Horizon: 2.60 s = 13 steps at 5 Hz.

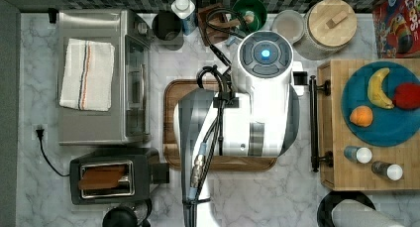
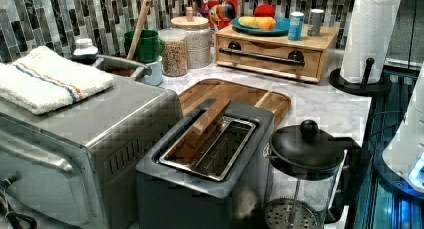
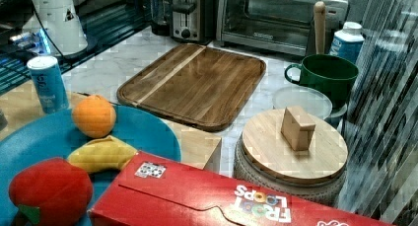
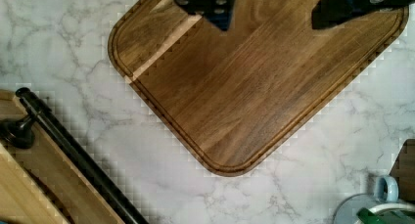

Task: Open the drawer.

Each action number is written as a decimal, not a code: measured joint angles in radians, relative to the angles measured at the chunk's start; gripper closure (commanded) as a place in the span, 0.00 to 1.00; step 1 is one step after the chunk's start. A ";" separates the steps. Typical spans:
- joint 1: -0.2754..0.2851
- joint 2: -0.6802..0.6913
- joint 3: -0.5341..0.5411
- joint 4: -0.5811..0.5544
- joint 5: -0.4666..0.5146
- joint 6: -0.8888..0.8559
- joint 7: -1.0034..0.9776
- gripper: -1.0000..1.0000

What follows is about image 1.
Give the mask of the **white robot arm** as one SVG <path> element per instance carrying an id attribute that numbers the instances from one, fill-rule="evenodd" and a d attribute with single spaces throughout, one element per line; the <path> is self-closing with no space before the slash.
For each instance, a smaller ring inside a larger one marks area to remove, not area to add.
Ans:
<path id="1" fill-rule="evenodd" d="M 293 144 L 299 129 L 294 66 L 285 37 L 253 32 L 238 45 L 228 69 L 203 67 L 198 88 L 177 102 L 173 130 L 185 227 L 218 225 L 206 180 L 218 157 L 277 158 Z"/>

